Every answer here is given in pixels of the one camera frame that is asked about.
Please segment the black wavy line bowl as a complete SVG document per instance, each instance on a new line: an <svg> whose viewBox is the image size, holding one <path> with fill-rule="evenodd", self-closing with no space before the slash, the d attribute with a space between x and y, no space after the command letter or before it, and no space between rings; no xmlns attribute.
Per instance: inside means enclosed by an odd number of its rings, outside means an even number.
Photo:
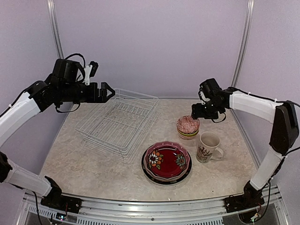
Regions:
<svg viewBox="0 0 300 225"><path fill-rule="evenodd" d="M179 176L187 167L187 154L174 146L153 147L144 159L146 168L164 179Z"/></svg>

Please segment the lime green bowl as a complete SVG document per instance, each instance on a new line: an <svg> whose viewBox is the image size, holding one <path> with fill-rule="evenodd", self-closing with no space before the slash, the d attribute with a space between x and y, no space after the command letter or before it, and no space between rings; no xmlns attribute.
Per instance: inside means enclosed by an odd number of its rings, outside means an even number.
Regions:
<svg viewBox="0 0 300 225"><path fill-rule="evenodd" d="M183 133L183 132L178 130L178 133L182 136L185 136L185 137L192 137L192 136L196 136L199 133L199 130L197 130L193 133Z"/></svg>

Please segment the red white patterned bowl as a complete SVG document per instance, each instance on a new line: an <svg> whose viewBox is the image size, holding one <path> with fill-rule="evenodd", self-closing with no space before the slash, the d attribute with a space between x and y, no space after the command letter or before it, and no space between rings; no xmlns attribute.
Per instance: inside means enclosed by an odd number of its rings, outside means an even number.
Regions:
<svg viewBox="0 0 300 225"><path fill-rule="evenodd" d="M192 140L192 139L195 139L198 135L194 135L194 136L185 136L185 135L181 135L181 134L178 134L178 136L184 140Z"/></svg>

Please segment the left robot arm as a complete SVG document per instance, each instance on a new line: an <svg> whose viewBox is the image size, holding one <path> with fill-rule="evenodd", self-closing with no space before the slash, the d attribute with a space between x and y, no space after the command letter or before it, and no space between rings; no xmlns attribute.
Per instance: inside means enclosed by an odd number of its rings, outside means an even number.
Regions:
<svg viewBox="0 0 300 225"><path fill-rule="evenodd" d="M63 103L106 103L115 90L106 82L90 82L98 64L80 64L69 57L57 59L45 81L37 81L24 89L0 115L0 143L4 144L28 120L54 105L56 112ZM0 181L38 193L53 207L62 208L66 199L61 188L49 177L40 177L0 154Z"/></svg>

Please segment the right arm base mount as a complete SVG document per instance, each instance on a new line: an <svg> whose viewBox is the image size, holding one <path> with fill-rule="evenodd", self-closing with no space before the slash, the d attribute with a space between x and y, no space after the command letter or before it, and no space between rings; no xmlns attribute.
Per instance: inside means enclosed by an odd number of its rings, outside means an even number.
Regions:
<svg viewBox="0 0 300 225"><path fill-rule="evenodd" d="M224 199L227 213L250 209L265 203L262 189L256 190L250 181L246 183L243 191L244 193L241 195L230 195Z"/></svg>

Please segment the blue white patterned cup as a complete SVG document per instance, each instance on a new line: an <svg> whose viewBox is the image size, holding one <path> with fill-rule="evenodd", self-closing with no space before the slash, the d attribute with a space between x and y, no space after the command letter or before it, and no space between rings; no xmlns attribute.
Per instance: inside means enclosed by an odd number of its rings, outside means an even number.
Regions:
<svg viewBox="0 0 300 225"><path fill-rule="evenodd" d="M190 115L180 117L176 123L177 130L184 134L192 134L199 130L200 120Z"/></svg>

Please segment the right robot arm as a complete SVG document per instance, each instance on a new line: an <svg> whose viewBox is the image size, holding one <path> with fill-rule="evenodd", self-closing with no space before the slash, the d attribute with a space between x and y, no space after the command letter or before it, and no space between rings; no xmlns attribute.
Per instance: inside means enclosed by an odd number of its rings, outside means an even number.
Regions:
<svg viewBox="0 0 300 225"><path fill-rule="evenodd" d="M222 89L214 78L199 85L200 103L192 105L193 119L215 121L227 109L240 111L260 118L272 125L269 149L254 176L244 187L240 204L250 208L258 200L257 192L280 170L288 154L296 151L293 145L298 139L300 128L293 101L279 101L245 92L235 87Z"/></svg>

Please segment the seashell print mug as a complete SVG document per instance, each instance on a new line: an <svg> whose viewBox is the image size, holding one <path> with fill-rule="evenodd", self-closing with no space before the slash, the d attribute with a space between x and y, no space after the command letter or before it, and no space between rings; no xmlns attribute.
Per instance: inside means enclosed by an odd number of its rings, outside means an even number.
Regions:
<svg viewBox="0 0 300 225"><path fill-rule="evenodd" d="M200 163L207 163L211 160L222 160L224 151L220 148L220 138L217 134L206 131L199 137L196 158Z"/></svg>

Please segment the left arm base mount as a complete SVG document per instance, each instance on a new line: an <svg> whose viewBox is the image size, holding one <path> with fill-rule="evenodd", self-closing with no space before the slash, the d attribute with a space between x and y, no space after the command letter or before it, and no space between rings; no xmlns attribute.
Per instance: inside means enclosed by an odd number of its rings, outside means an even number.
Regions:
<svg viewBox="0 0 300 225"><path fill-rule="evenodd" d="M66 213L78 214L82 205L82 199L63 195L61 188L52 178L48 176L45 176L45 178L50 182L51 190L46 196L42 197L41 205Z"/></svg>

